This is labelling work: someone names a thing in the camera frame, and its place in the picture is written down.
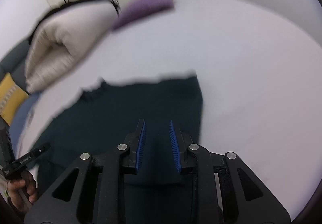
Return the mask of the person's left hand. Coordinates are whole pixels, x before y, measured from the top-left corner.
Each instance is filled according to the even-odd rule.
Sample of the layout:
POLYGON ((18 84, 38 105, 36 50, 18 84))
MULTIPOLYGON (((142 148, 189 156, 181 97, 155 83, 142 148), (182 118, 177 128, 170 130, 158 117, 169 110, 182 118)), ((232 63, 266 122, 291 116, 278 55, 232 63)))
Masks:
POLYGON ((12 205, 22 214, 25 214, 29 210, 29 207, 21 196, 24 190, 28 194, 28 200, 30 204, 33 204, 38 200, 38 189, 36 187, 36 181, 29 171, 26 172, 24 179, 9 180, 7 184, 7 190, 12 205))

